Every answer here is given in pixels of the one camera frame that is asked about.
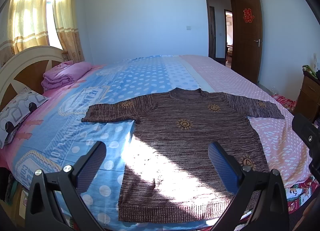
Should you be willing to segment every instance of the yellow curtain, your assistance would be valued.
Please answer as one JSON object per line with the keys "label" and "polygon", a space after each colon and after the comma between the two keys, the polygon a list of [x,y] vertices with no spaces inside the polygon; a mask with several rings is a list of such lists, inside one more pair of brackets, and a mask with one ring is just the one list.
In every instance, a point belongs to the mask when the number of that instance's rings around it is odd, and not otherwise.
{"label": "yellow curtain", "polygon": [[53,0],[53,16],[63,50],[70,60],[84,60],[76,22],[76,0]]}
{"label": "yellow curtain", "polygon": [[0,65],[40,45],[49,45],[46,0],[8,0],[0,24]]}

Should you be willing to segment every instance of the drawer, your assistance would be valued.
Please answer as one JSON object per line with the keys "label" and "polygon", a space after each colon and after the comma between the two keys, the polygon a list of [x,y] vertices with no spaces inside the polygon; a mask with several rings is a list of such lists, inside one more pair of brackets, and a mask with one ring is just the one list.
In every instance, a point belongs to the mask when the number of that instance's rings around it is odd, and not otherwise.
{"label": "drawer", "polygon": [[307,94],[301,91],[293,113],[301,113],[310,122],[313,123],[319,114],[319,105],[315,101],[313,101]]}
{"label": "drawer", "polygon": [[315,81],[305,76],[301,90],[313,101],[318,102],[320,97],[320,85],[318,85]]}

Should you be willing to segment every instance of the wooden door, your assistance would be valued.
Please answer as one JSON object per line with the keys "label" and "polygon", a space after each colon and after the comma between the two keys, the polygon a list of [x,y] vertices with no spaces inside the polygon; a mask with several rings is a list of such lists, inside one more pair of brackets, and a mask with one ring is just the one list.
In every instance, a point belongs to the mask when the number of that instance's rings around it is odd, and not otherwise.
{"label": "wooden door", "polygon": [[256,84],[262,53],[260,0],[231,0],[233,12],[233,53],[231,69]]}
{"label": "wooden door", "polygon": [[214,7],[209,7],[209,57],[216,58],[216,18]]}

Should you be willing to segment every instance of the door handle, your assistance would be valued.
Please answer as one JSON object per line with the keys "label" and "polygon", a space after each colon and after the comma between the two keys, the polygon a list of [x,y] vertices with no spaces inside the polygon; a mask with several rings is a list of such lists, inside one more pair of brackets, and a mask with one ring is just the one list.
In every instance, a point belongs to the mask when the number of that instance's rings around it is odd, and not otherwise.
{"label": "door handle", "polygon": [[258,47],[260,47],[260,39],[254,40],[254,42],[258,42]]}

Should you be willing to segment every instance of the sun pattern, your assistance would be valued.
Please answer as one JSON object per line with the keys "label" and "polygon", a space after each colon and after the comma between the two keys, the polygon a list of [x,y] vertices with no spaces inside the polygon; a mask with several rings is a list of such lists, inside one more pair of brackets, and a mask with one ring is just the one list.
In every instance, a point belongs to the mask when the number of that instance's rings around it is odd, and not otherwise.
{"label": "sun pattern", "polygon": [[121,103],[121,107],[122,107],[122,108],[128,108],[128,107],[130,107],[130,106],[133,106],[133,102],[130,101],[130,100],[126,100],[126,101],[123,101],[123,102]]}
{"label": "sun pattern", "polygon": [[251,160],[250,155],[246,154],[241,158],[242,166],[250,166],[253,170],[256,170],[255,163]]}
{"label": "sun pattern", "polygon": [[180,119],[180,120],[177,121],[177,126],[180,129],[189,130],[190,127],[193,126],[193,122],[192,121],[188,121],[187,119]]}
{"label": "sun pattern", "polygon": [[266,103],[264,103],[264,102],[259,102],[258,105],[260,105],[260,106],[263,107],[263,108],[267,108],[267,105],[266,105]]}
{"label": "sun pattern", "polygon": [[212,110],[214,112],[219,112],[221,111],[220,106],[216,105],[216,104],[210,104],[208,105],[209,110]]}

